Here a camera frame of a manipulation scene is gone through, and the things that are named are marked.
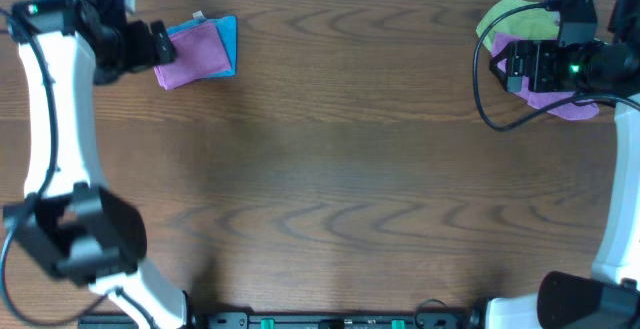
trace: black mount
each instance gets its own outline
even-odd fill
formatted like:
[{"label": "black mount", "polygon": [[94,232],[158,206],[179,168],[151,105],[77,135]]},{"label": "black mount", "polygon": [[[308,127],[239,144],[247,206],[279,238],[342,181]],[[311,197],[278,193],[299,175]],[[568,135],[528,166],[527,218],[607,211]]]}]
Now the black mount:
[{"label": "black mount", "polygon": [[[223,312],[206,315],[196,329],[463,329],[467,314],[444,309],[419,313],[414,321],[407,314],[248,314]],[[78,329],[134,329],[136,324],[123,315],[93,315],[82,318]]]},{"label": "black mount", "polygon": [[635,281],[612,285],[551,272],[538,292],[538,320],[543,328],[637,328],[639,309]]},{"label": "black mount", "polygon": [[[30,208],[28,200],[4,207],[7,230]],[[140,213],[104,188],[84,184],[72,194],[38,201],[15,239],[51,278],[78,286],[134,273],[147,252]]]}]

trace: table surface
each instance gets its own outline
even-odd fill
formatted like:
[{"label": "table surface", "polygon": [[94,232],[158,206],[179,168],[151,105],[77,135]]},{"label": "table surface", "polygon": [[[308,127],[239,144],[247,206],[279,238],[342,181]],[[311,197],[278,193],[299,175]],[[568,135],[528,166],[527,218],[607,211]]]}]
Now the table surface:
[{"label": "table surface", "polygon": [[[0,0],[9,8],[16,0]],[[148,255],[203,310],[402,311],[588,276],[615,161],[612,111],[495,133],[471,90],[475,27],[499,0],[137,0],[167,26],[238,17],[238,74],[166,92],[153,71],[95,90],[101,163]],[[596,0],[602,38],[614,0]],[[488,112],[529,108],[486,69]],[[25,75],[0,38],[0,199],[29,160]],[[10,291],[38,318],[92,299],[16,247]],[[105,310],[113,309],[106,305]],[[0,327],[15,322],[0,310]]]}]

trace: green connector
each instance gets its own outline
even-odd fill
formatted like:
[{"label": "green connector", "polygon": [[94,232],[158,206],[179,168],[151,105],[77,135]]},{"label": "green connector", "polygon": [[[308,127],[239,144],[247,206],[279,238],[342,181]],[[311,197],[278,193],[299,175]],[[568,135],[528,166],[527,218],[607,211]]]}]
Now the green connector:
[{"label": "green connector", "polygon": [[391,329],[405,329],[404,320],[392,320]]},{"label": "green connector", "polygon": [[276,321],[273,319],[262,319],[260,321],[260,329],[274,329],[276,327]]}]

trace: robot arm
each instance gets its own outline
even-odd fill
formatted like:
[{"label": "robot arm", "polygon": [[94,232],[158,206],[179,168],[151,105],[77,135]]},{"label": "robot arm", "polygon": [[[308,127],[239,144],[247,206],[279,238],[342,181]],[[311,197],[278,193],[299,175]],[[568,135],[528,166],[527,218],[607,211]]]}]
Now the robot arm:
[{"label": "robot arm", "polygon": [[[99,13],[96,8],[105,2],[111,2],[109,10]],[[175,56],[161,23],[152,24],[150,34],[144,23],[126,22],[128,2],[32,0],[13,7],[13,16],[28,28],[47,63],[59,142],[53,179],[35,208],[35,220],[18,231],[16,240],[51,277],[68,278],[108,295],[139,328],[176,329],[187,327],[187,297],[146,257],[142,218],[107,191],[96,149],[94,83],[108,83]],[[43,182],[51,133],[36,56],[24,38],[14,35],[14,39],[21,43],[19,54],[29,84],[31,158],[26,196]],[[24,205],[5,207],[5,225],[12,225]],[[67,210],[74,211],[77,220],[58,224]]]},{"label": "robot arm", "polygon": [[[640,94],[631,98],[640,100]],[[609,219],[591,274],[622,284],[624,279],[640,281],[640,112],[618,105],[615,122],[618,153]]]},{"label": "robot arm", "polygon": [[[617,0],[609,23],[613,44],[593,39],[592,0],[559,0],[557,40],[511,43],[490,69],[504,89],[520,90],[529,76],[534,92],[610,93],[640,100],[640,0]],[[564,14],[570,14],[565,20]],[[496,70],[507,59],[506,73]],[[485,328],[609,328],[637,325],[640,294],[640,111],[618,104],[618,152],[609,218],[592,265],[592,278],[552,272],[536,294],[493,299],[486,305]]]}]

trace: green cloth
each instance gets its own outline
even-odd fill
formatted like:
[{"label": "green cloth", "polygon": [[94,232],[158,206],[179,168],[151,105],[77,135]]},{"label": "green cloth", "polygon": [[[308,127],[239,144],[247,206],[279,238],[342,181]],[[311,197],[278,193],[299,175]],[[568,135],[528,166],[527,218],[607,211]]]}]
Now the green cloth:
[{"label": "green cloth", "polygon": [[[524,0],[501,0],[482,18],[476,28],[478,36],[500,15],[523,5],[534,4]],[[496,32],[529,40],[547,40],[558,37],[558,26],[553,22],[553,14],[544,9],[531,9],[503,19],[484,38],[484,46],[491,51]]]}]

